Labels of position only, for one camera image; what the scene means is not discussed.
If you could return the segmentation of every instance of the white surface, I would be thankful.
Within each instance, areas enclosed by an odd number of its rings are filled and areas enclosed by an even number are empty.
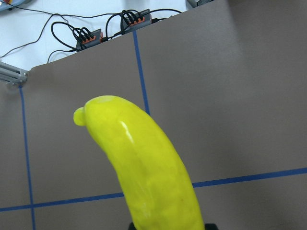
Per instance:
[[[172,8],[179,11],[186,11],[191,7],[185,0],[100,0],[100,1],[81,1],[81,0],[32,0],[20,7],[47,11],[50,13],[75,14],[82,16],[93,16],[102,13],[115,13],[122,10],[134,9],[142,11],[145,9],[155,10],[160,8]],[[153,18],[165,18],[175,15],[172,11],[161,11],[152,13]],[[105,24],[109,16],[102,16],[93,19],[81,19],[66,17],[74,27],[87,27],[93,31],[102,29],[105,33]],[[0,56],[17,46],[35,41],[43,28],[49,15],[13,9],[12,11],[0,12]],[[108,35],[111,36],[120,30],[119,17],[112,19],[108,26]],[[48,22],[41,39],[26,47],[14,50],[4,58],[2,62],[30,70],[32,67],[45,64],[49,54],[57,49],[70,50],[68,47],[59,43],[51,34],[50,26],[55,21],[64,21],[59,16],[53,16]],[[59,39],[65,43],[75,46],[76,41],[71,31],[65,25],[55,25],[54,32]],[[63,58],[73,53],[57,52],[52,55],[50,61]]]

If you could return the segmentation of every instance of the blue line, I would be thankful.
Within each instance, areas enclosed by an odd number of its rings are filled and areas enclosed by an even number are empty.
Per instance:
[[[142,93],[143,93],[143,100],[144,100],[144,104],[145,104],[145,111],[146,111],[147,114],[150,115],[149,104],[148,104],[147,93],[146,93],[145,80],[144,80],[144,74],[143,74],[143,68],[142,68],[142,61],[141,61],[140,50],[139,50],[138,36],[136,34],[136,31],[133,31],[132,33],[133,33],[136,60],[138,62],[139,75],[140,75],[140,81],[141,81],[141,87],[142,87]]]
[[[2,207],[0,208],[0,212],[7,212],[7,211],[16,211],[22,209],[29,209],[31,205],[22,205],[22,206],[14,206],[14,207]]]
[[[193,183],[193,187],[199,188],[199,187],[207,187],[207,186],[214,186],[214,185],[263,180],[263,179],[283,177],[283,176],[292,176],[292,175],[299,175],[299,174],[305,174],[305,173],[307,173],[307,168],[291,169],[291,170],[285,170],[285,171],[279,171],[279,172],[261,173],[261,174],[250,175],[250,176],[239,176],[239,177],[225,178],[225,179],[213,180],[213,181],[196,182],[196,183]]]
[[[33,193],[32,193],[30,160],[29,160],[29,150],[28,150],[27,126],[26,126],[26,120],[25,120],[24,93],[23,93],[23,87],[22,86],[19,86],[19,93],[20,93],[21,105],[22,105],[22,113],[23,113],[24,150],[25,150],[25,159],[26,159],[26,164],[27,164],[29,195],[30,195],[30,206],[31,206],[31,216],[32,216],[32,227],[33,227],[33,230],[35,230],[36,229],[36,226],[35,226],[35,214],[34,214],[34,207],[33,207]]]
[[[52,202],[34,204],[33,206],[35,208],[37,208],[37,207],[48,207],[48,206],[55,206],[55,205],[75,204],[75,203],[95,201],[95,200],[105,200],[105,199],[112,199],[112,198],[119,198],[119,197],[124,197],[124,194],[123,193],[113,193],[113,194],[106,194],[106,195],[97,195],[97,196],[90,196],[90,197],[83,197],[83,198],[76,198],[76,199],[60,200],[60,201],[52,201]]]

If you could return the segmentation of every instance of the banana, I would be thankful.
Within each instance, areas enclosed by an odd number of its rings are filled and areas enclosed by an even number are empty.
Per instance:
[[[142,109],[117,96],[89,100],[74,113],[106,153],[137,230],[204,230],[187,170]]]

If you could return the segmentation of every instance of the metal clamp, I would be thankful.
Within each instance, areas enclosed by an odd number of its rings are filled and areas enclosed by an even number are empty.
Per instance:
[[[16,85],[25,83],[28,74],[29,72],[24,69],[0,62],[0,80],[7,84]]]

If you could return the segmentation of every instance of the plastic banana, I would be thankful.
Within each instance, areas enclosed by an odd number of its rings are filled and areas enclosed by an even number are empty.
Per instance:
[[[204,230],[187,170],[157,123],[135,104],[100,96],[74,113],[107,154],[137,230]]]

